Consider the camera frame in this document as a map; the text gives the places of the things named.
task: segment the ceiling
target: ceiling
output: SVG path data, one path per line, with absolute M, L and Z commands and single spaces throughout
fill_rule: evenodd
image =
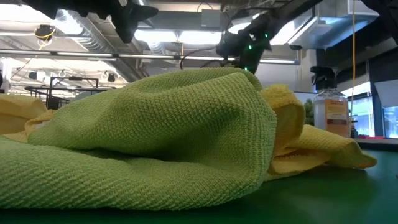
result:
M 1 5 L 0 6 L 0 49 L 19 49 L 19 50 L 48 50 L 57 52 L 98 52 L 98 53 L 120 53 L 120 54 L 168 54 L 180 55 L 187 54 L 192 50 L 215 46 L 219 41 L 221 30 L 229 24 L 231 17 L 237 9 L 248 6 L 267 6 L 281 7 L 289 0 L 265 1 L 265 0 L 207 0 L 206 3 L 197 0 L 166 1 L 166 0 L 136 0 L 138 4 L 157 7 L 160 11 L 158 15 L 146 22 L 139 24 L 139 30 L 143 34 L 156 30 L 157 35 L 150 35 L 134 38 L 131 43 L 125 44 L 117 35 L 110 18 L 101 20 L 96 14 L 89 14 L 87 18 L 76 16 L 75 12 L 64 11 L 63 17 L 54 21 L 35 11 L 29 6 Z M 9 2 L 9 0 L 0 0 L 0 4 Z M 126 0 L 119 0 L 122 5 Z M 328 5 L 322 7 L 322 10 L 328 8 Z M 252 16 L 259 11 L 251 11 L 250 16 L 233 21 L 235 28 L 252 20 Z M 264 58 L 281 60 L 298 60 L 297 51 L 292 50 L 287 44 L 303 25 L 311 19 L 317 17 L 317 23 L 308 29 L 305 37 L 298 38 L 294 44 L 305 44 L 311 48 L 313 35 L 319 33 L 322 23 L 321 14 L 327 14 L 322 11 L 318 14 L 313 10 L 306 12 L 303 16 L 287 24 L 277 35 L 273 43 L 272 52 L 264 52 Z M 41 47 L 42 42 L 34 35 L 34 31 L 41 24 L 50 24 L 57 28 L 51 43 Z M 199 34 L 188 35 L 190 31 L 200 31 Z M 162 38 L 179 40 L 182 43 L 163 42 Z M 214 50 L 204 50 L 195 55 L 206 57 L 217 57 Z M 147 77 L 149 75 L 158 75 L 164 72 L 178 70 L 179 61 L 175 60 L 137 60 L 133 58 L 117 59 L 117 61 L 100 61 L 95 58 L 91 60 L 82 60 L 81 58 L 70 58 L 72 60 L 48 59 L 48 58 L 29 58 L 16 57 L 9 59 L 12 63 L 11 91 L 14 93 L 27 94 L 24 90 L 25 85 L 49 85 L 48 78 L 43 80 L 32 80 L 29 78 L 30 72 L 44 72 L 46 76 L 57 76 L 60 72 L 67 75 L 97 78 L 100 86 L 114 86 L 116 88 L 126 85 L 128 82 Z M 199 68 L 205 62 L 189 61 L 184 62 L 185 68 Z M 115 82 L 108 82 L 107 74 L 115 73 Z M 65 80 L 68 86 L 90 86 L 87 82 L 73 82 Z M 73 97 L 76 94 L 65 92 L 65 95 Z

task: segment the table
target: table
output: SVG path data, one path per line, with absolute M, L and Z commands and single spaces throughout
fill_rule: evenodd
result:
M 182 212 L 0 210 L 1 224 L 61 223 L 398 223 L 398 152 L 368 151 L 367 170 L 319 167 L 266 182 L 218 207 Z

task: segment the bottle label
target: bottle label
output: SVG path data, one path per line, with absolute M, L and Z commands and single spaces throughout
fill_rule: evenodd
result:
M 325 100 L 326 130 L 349 138 L 348 102 Z

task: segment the glass panel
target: glass panel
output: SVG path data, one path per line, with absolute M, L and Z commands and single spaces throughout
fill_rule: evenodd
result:
M 384 109 L 384 132 L 386 138 L 398 138 L 398 106 Z
M 374 137 L 372 97 L 354 100 L 353 117 L 358 121 L 354 124 L 358 134 Z

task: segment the spray bottle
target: spray bottle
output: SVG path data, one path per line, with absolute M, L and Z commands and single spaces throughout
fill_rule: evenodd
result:
M 334 71 L 314 66 L 311 72 L 315 73 L 313 85 L 319 92 L 313 102 L 315 127 L 349 138 L 348 100 L 336 89 Z

